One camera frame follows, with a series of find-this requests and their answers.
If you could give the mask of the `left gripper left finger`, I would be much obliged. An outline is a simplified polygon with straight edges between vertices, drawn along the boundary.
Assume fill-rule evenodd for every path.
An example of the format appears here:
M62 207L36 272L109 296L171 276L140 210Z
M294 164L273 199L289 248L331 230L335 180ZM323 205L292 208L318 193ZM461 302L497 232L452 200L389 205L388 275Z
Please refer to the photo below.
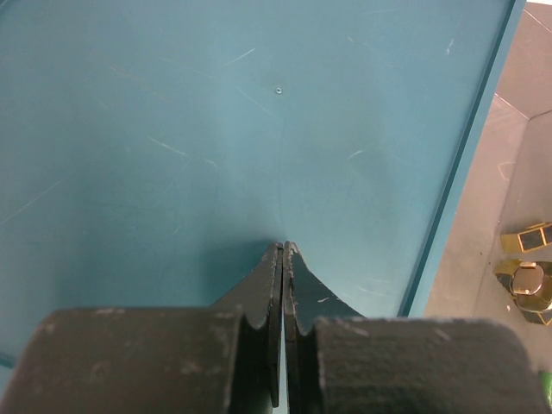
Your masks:
M58 310L4 413L269 413L279 404L283 247L207 307Z

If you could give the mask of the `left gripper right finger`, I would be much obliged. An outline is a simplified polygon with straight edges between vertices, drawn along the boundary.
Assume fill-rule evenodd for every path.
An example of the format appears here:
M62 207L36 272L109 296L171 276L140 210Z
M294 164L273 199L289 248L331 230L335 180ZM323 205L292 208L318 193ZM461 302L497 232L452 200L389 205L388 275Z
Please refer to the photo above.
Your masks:
M478 319L367 318L283 253L291 413L547 413L516 334Z

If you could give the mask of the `teal drawer organizer box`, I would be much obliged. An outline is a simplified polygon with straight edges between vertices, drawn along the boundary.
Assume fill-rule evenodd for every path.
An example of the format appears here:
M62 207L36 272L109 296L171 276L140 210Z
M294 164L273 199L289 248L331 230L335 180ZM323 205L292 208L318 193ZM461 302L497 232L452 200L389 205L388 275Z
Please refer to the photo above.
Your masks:
M2 366L57 309L211 304L271 242L423 315L523 11L2 2Z

